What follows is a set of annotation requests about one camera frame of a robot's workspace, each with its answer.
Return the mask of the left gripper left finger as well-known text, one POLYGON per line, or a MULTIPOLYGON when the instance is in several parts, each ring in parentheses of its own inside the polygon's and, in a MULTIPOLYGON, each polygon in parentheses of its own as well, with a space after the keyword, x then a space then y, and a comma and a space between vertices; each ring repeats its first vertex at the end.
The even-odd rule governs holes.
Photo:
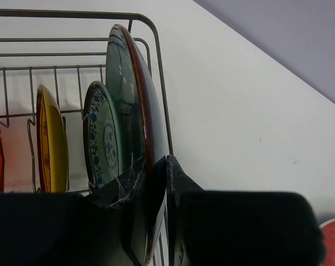
POLYGON ((0 193, 0 265, 143 265, 146 162, 78 193, 0 193))

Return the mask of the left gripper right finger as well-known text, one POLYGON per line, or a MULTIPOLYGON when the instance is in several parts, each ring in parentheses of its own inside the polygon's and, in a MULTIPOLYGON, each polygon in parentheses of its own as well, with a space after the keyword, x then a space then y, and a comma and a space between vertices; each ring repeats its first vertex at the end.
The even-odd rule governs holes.
POLYGON ((204 190, 166 159, 170 265, 319 265, 326 248, 293 192, 204 190))

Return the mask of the dark green plate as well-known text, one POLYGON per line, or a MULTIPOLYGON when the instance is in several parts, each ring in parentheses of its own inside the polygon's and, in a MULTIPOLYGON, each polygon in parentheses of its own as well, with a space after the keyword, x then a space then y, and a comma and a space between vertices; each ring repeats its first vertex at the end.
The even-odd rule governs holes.
POLYGON ((117 99, 130 159, 143 158, 147 190, 147 245, 150 261, 162 224, 166 182, 158 162, 166 154, 163 125, 148 65, 129 31, 115 24, 109 35, 106 56, 106 86, 117 99))

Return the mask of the red teal floral plate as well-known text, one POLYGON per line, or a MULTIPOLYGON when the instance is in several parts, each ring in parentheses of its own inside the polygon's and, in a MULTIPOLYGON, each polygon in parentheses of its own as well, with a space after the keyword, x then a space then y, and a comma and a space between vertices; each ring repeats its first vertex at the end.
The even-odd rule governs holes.
POLYGON ((335 266, 335 218, 320 224, 324 236, 326 255, 321 265, 335 266))

